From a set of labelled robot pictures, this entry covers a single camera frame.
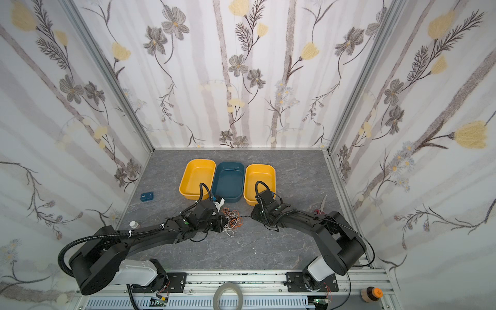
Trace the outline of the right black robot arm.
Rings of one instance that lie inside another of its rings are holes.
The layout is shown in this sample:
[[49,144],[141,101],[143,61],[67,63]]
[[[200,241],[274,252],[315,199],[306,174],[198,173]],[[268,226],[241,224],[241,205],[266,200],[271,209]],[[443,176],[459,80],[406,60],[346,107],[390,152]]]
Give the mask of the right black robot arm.
[[308,291],[318,291],[331,275],[344,276],[365,254],[367,245],[338,212],[315,214],[276,201],[275,193],[265,190],[255,195],[257,203],[251,218],[278,231],[294,229],[315,241],[320,255],[302,271],[302,284]]

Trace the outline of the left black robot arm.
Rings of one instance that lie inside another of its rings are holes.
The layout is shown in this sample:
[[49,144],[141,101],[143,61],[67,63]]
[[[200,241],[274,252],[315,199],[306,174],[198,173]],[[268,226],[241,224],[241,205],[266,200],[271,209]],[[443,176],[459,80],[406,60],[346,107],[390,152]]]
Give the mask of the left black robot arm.
[[112,226],[67,244],[58,254],[60,269],[76,279],[83,295],[92,295],[108,285],[129,285],[140,293],[157,292],[171,278],[156,259],[146,262],[128,257],[162,245],[194,240],[198,233],[220,233],[226,216],[210,200],[187,208],[155,226],[116,231]]

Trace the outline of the left yellow plastic tray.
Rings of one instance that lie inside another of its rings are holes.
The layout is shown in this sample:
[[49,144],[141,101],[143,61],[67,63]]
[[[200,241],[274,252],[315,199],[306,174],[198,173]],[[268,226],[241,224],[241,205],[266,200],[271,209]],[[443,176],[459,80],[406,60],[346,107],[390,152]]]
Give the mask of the left yellow plastic tray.
[[216,163],[208,159],[191,160],[183,173],[183,177],[179,186],[179,192],[188,200],[197,200],[200,196],[200,184],[205,185],[210,189],[216,170]]

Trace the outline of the teal plastic tray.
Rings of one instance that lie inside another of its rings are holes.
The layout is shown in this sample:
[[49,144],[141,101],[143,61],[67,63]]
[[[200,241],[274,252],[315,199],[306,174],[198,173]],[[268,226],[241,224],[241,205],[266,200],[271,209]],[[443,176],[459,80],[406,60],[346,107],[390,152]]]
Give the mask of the teal plastic tray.
[[215,171],[211,192],[225,203],[236,203],[244,192],[245,167],[242,163],[225,161]]

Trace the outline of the small blue box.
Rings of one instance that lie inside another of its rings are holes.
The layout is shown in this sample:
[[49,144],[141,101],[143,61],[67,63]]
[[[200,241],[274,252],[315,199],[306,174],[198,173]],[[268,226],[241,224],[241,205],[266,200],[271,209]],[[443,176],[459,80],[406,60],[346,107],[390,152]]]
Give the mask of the small blue box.
[[140,201],[141,202],[148,202],[154,200],[154,193],[153,192],[145,192],[140,195]]

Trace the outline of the small white bottle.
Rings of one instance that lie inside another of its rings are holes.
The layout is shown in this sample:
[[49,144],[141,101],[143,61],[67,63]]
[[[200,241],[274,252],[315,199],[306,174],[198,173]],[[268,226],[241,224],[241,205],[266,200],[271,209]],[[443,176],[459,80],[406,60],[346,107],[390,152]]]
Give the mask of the small white bottle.
[[131,222],[129,223],[129,226],[130,226],[130,228],[132,228],[132,229],[138,229],[138,228],[140,227],[139,223],[138,223],[138,222],[136,222],[136,221],[131,221]]

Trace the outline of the tape roll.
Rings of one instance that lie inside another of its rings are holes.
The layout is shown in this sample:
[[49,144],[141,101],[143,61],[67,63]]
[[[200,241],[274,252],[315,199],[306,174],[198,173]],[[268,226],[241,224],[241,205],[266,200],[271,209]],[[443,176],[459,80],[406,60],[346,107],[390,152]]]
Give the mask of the tape roll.
[[225,308],[241,310],[244,306],[244,295],[241,287],[232,282],[222,284],[213,295],[213,309]]

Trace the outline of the orange capped bottle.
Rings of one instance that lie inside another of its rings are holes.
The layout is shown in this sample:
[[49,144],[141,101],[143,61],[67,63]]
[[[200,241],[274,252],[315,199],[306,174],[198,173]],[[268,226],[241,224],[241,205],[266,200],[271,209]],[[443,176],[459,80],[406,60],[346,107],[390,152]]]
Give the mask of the orange capped bottle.
[[363,301],[367,303],[378,302],[384,296],[382,289],[375,287],[362,289],[360,294]]

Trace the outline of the red handled scissors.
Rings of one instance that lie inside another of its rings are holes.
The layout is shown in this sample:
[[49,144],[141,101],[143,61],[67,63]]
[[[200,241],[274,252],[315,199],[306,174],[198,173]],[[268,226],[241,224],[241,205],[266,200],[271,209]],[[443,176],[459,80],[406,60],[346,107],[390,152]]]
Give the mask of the red handled scissors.
[[325,195],[320,203],[320,207],[318,209],[315,209],[314,210],[314,213],[315,214],[325,214],[324,212],[324,208],[325,208],[325,204],[326,204],[326,200],[327,200],[327,195]]

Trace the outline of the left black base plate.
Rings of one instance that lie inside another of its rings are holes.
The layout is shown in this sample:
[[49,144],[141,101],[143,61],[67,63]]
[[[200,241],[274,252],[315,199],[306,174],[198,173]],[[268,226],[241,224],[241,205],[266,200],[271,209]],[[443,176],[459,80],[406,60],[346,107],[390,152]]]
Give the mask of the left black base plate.
[[133,293],[183,293],[186,278],[187,273],[159,273],[149,285],[130,287]]

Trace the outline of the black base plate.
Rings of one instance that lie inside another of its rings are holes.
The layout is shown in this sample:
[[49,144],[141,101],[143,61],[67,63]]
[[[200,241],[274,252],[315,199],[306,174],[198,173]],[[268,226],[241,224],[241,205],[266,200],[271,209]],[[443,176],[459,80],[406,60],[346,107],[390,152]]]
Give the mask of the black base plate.
[[187,273],[159,273],[149,285],[130,287],[133,293],[183,293],[186,278]]
[[309,273],[287,272],[284,285],[290,293],[335,293],[339,291],[335,274],[322,281],[316,281]]

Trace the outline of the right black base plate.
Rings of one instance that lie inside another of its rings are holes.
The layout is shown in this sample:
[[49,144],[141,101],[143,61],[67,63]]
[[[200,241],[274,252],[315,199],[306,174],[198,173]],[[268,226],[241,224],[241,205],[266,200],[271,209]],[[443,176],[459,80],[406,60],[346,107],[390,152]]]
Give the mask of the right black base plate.
[[290,293],[335,293],[339,291],[335,274],[322,281],[316,281],[309,273],[287,272],[284,285]]

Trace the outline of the aluminium mounting rail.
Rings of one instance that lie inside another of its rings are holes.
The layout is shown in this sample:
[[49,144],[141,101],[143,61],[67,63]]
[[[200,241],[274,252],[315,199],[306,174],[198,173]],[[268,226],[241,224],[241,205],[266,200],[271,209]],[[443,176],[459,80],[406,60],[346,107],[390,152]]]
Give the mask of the aluminium mounting rail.
[[69,309],[401,309],[383,269],[331,276],[319,292],[298,290],[286,270],[180,271],[161,293],[112,285],[75,294]]

